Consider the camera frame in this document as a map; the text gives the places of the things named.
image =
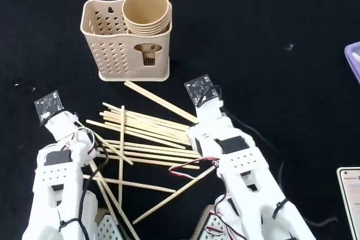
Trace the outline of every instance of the black circuit board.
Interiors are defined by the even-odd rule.
[[[213,83],[208,74],[184,83],[187,93],[195,106],[202,105],[205,101],[218,97],[213,88]]]
[[[34,104],[41,124],[50,116],[64,109],[57,90],[38,99]]]

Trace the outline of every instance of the black table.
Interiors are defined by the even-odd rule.
[[[65,107],[82,121],[100,119],[101,102],[107,101],[186,123],[122,83],[99,79],[79,30],[85,1],[0,0],[2,239],[19,239],[26,228],[36,154],[53,142],[39,127],[36,99],[57,89]],[[170,1],[170,78],[140,85],[194,112],[183,83],[210,74],[222,87],[227,110],[279,149],[281,157],[255,136],[274,174],[284,158],[283,187],[300,212],[313,221],[339,218],[312,228],[317,238],[350,239],[335,170],[359,165],[360,158],[360,89],[343,53],[360,39],[358,0]],[[111,162],[104,174],[115,176],[117,170]],[[175,189],[186,183],[169,176],[165,167],[144,164],[125,165],[124,179]],[[117,187],[112,188],[116,194]],[[90,189],[104,206],[96,184]],[[213,174],[135,229],[141,239],[189,238],[204,207],[223,192]],[[124,187],[123,208],[134,220],[165,197]]]

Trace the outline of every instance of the black wire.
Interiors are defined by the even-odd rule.
[[[60,226],[58,228],[59,231],[61,231],[62,228],[68,226],[70,223],[72,222],[75,222],[77,221],[81,227],[81,230],[83,231],[83,234],[85,236],[85,240],[90,240],[89,238],[89,234],[86,230],[86,227],[84,226],[83,222],[82,222],[82,216],[83,216],[83,207],[84,207],[84,200],[85,200],[85,195],[86,195],[86,191],[88,190],[88,187],[90,185],[90,182],[91,180],[95,177],[95,175],[100,171],[102,170],[106,164],[108,163],[109,161],[109,154],[106,150],[105,147],[102,146],[102,144],[99,144],[99,146],[103,149],[104,153],[105,153],[105,161],[100,164],[98,166],[98,168],[91,174],[91,176],[89,177],[89,179],[86,181],[85,183],[85,186],[83,188],[83,192],[82,192],[82,195],[81,195],[81,198],[80,198],[80,205],[79,205],[79,214],[78,214],[78,217],[77,218],[73,218],[73,219],[70,219],[68,221],[60,221]]]
[[[44,120],[40,123],[40,126],[45,126],[46,123],[48,123],[48,121],[49,121],[51,118],[53,118],[54,116],[56,116],[56,115],[58,115],[58,114],[60,114],[60,113],[62,113],[62,112],[64,112],[64,111],[66,111],[66,109],[63,108],[63,109],[61,109],[61,110],[58,110],[58,111],[50,114],[50,116],[48,116],[46,119],[44,119]]]
[[[222,91],[221,91],[221,87],[220,87],[220,85],[213,85],[211,88],[208,88],[207,90],[205,90],[204,92],[203,92],[203,94],[201,94],[201,96],[199,97],[199,100],[198,100],[198,102],[197,102],[197,104],[196,104],[196,107],[197,108],[199,108],[201,105],[203,105],[206,101],[209,101],[209,99],[207,99],[206,101],[203,101],[203,99],[205,98],[205,96],[206,96],[206,94],[209,92],[209,91],[212,91],[212,90],[215,90],[216,91],[216,89],[218,90],[218,96],[219,96],[219,100],[221,100],[221,98],[222,98]]]
[[[249,126],[249,125],[246,125],[244,122],[242,122],[240,119],[238,119],[237,117],[235,117],[233,114],[231,114],[229,111],[227,111],[224,107],[222,108],[222,110],[230,117],[232,118],[233,120],[235,120],[236,122],[238,122],[240,125],[242,125],[243,127],[245,127],[246,129],[249,129],[251,130],[252,132],[254,132],[264,143],[266,143],[270,148],[272,148],[278,155],[280,155],[280,152],[279,150],[272,144],[270,143],[268,140],[265,139],[264,136],[262,136],[256,129],[254,129],[253,127]],[[281,161],[281,165],[279,167],[279,170],[278,170],[278,174],[277,174],[277,183],[280,187],[280,189],[284,192],[284,188],[282,186],[282,172],[283,172],[283,169],[284,169],[284,164],[285,164],[285,161],[284,159],[282,159]],[[327,224],[333,222],[333,221],[338,221],[338,218],[336,216],[332,216],[324,221],[321,221],[319,223],[317,222],[313,222],[311,220],[308,220],[306,218],[304,218],[305,222],[310,225],[310,226],[313,226],[313,227],[324,227],[326,226]]]
[[[271,149],[273,149],[277,154],[279,153],[279,150],[268,140],[265,139],[264,136],[261,135],[261,133],[259,133],[256,129],[254,129],[253,127],[245,124],[244,122],[242,122],[239,118],[237,118],[236,116],[234,116],[232,113],[230,113],[228,110],[226,110],[224,107],[222,107],[222,110],[224,111],[225,114],[227,114],[230,118],[232,118],[233,120],[235,120],[236,122],[238,122],[241,126],[243,126],[246,129],[251,130],[253,133],[255,133],[265,144],[267,144]]]
[[[316,227],[316,228],[321,228],[321,227],[324,227],[326,226],[327,224],[331,223],[331,222],[335,222],[335,221],[338,221],[338,218],[336,216],[332,216],[322,222],[313,222],[311,220],[308,220],[308,219],[304,219],[305,222],[312,226],[312,227]]]
[[[224,193],[224,196],[220,199],[220,201],[218,201],[218,202],[215,203],[215,205],[214,205],[215,214],[216,214],[216,216],[225,224],[225,226],[229,227],[230,230],[234,232],[234,234],[236,234],[237,236],[241,237],[241,238],[244,239],[244,240],[247,240],[247,238],[246,238],[245,236],[243,236],[241,233],[238,233],[237,231],[234,230],[233,227],[231,227],[229,224],[227,224],[227,223],[222,219],[222,217],[218,214],[218,212],[217,212],[217,208],[218,208],[219,203],[221,203],[222,201],[224,201],[225,198],[226,198],[226,196],[227,196],[227,186],[226,186],[226,183],[225,183],[222,175],[221,175],[221,180],[223,181],[223,184],[224,184],[224,186],[225,186],[225,193]]]

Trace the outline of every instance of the kraft paper cup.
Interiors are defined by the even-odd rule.
[[[125,0],[124,21],[135,34],[161,32],[170,22],[169,0]]]

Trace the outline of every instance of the pile of chopsticks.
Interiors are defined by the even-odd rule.
[[[163,107],[175,112],[176,114],[181,115],[190,122],[198,122],[197,118],[193,115],[183,111],[182,109],[141,88],[140,86],[129,81],[125,82],[125,85],[135,90],[136,92],[144,95],[145,97],[155,101],[156,103],[162,105]],[[182,167],[186,169],[199,169],[199,166],[197,165],[183,166],[183,164],[193,162],[194,160],[199,159],[201,156],[193,150],[186,149],[187,147],[189,148],[191,146],[186,134],[189,126],[161,119],[158,117],[153,117],[150,115],[125,110],[124,106],[116,107],[105,102],[103,102],[103,105],[107,109],[100,112],[100,116],[102,116],[103,118],[103,123],[93,120],[86,120],[86,122],[94,126],[119,132],[119,140],[103,139],[95,133],[97,139],[103,144],[103,146],[106,147],[106,151],[109,153],[109,158],[119,160],[119,179],[104,178],[99,172],[96,174],[93,180],[97,181],[100,191],[104,196],[105,202],[107,204],[107,207],[109,208],[110,214],[114,222],[118,224],[114,210],[107,195],[109,195],[113,204],[117,208],[121,218],[125,221],[134,238],[138,240],[138,235],[136,234],[131,223],[129,222],[129,220],[125,216],[125,213],[122,210],[122,185],[129,185],[138,188],[147,188],[172,193],[171,196],[169,196],[168,198],[160,202],[158,205],[154,206],[152,209],[148,210],[143,215],[138,217],[133,222],[134,224],[147,217],[152,212],[156,211],[158,208],[172,200],[174,197],[177,197],[180,193],[195,184],[198,180],[209,174],[213,170],[213,168],[210,168],[207,171],[203,172],[198,176],[198,178],[191,180],[184,187],[177,191],[154,185],[124,181],[123,161],[131,165],[134,162],[140,162],[167,167],[182,165]],[[149,142],[148,144],[126,142],[124,140],[125,134],[141,138]],[[105,158],[106,156],[101,153],[98,155],[98,157]],[[90,165],[93,171],[97,169],[93,161]],[[111,190],[107,185],[108,183],[115,183],[119,186],[118,200],[116,200],[115,196],[111,193]]]
[[[188,126],[128,110],[124,110],[125,117],[124,121],[122,121],[121,109],[108,103],[103,104],[109,109],[109,111],[100,112],[104,123],[87,120],[88,124],[116,132],[122,132],[122,124],[124,124],[124,133],[126,135],[164,145],[154,146],[151,144],[124,142],[123,154],[129,160],[155,165],[176,166],[200,157],[193,150],[185,149],[185,146],[190,146],[186,136]],[[120,151],[120,141],[106,141]],[[186,168],[199,169],[198,166],[193,165],[187,165]]]

